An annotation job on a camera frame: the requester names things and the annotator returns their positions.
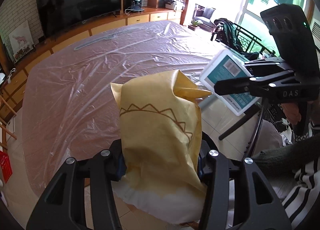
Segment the blue label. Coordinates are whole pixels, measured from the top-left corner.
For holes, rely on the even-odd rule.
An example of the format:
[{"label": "blue label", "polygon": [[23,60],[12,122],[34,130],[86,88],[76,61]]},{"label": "blue label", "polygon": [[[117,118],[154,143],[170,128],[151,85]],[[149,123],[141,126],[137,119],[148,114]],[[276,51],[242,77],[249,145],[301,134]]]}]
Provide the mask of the blue label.
[{"label": "blue label", "polygon": [[[219,80],[240,77],[247,77],[247,74],[245,74],[245,72],[240,69],[239,66],[228,55],[226,55],[218,64],[218,66],[215,67],[215,69],[208,75],[208,79],[214,84],[216,84]],[[243,109],[255,98],[248,92],[241,94],[231,94],[230,97],[233,98],[233,100],[241,109]]]}]

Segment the coffee machine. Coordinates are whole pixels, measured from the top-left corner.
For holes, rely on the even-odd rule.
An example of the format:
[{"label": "coffee machine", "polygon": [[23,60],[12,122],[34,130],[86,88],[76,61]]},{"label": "coffee machine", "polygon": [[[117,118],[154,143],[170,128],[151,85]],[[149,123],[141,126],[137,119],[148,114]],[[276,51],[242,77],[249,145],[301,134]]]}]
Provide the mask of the coffee machine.
[{"label": "coffee machine", "polygon": [[142,12],[142,0],[123,0],[123,8],[127,11]]}]

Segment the air conditioner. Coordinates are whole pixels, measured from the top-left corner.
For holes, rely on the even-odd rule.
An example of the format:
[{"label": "air conditioner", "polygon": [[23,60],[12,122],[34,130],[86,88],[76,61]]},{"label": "air conditioner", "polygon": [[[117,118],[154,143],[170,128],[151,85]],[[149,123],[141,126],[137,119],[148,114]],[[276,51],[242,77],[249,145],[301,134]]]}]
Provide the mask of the air conditioner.
[{"label": "air conditioner", "polygon": [[313,40],[315,41],[315,45],[320,48],[320,21],[313,18],[310,28],[313,35]]}]

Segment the television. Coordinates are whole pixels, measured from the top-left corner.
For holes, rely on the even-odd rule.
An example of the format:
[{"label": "television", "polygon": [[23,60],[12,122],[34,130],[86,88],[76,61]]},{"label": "television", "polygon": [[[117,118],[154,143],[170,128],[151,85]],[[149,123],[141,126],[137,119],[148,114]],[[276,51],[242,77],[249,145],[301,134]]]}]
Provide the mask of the television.
[{"label": "television", "polygon": [[36,0],[46,37],[92,17],[121,10],[121,0]]}]

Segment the painting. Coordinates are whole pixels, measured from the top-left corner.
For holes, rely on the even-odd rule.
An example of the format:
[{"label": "painting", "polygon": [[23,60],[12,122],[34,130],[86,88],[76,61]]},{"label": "painting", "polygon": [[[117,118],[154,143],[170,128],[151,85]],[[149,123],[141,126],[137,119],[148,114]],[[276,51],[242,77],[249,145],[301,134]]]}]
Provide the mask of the painting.
[{"label": "painting", "polygon": [[13,30],[9,34],[9,38],[15,61],[18,61],[33,49],[34,44],[27,20]]}]

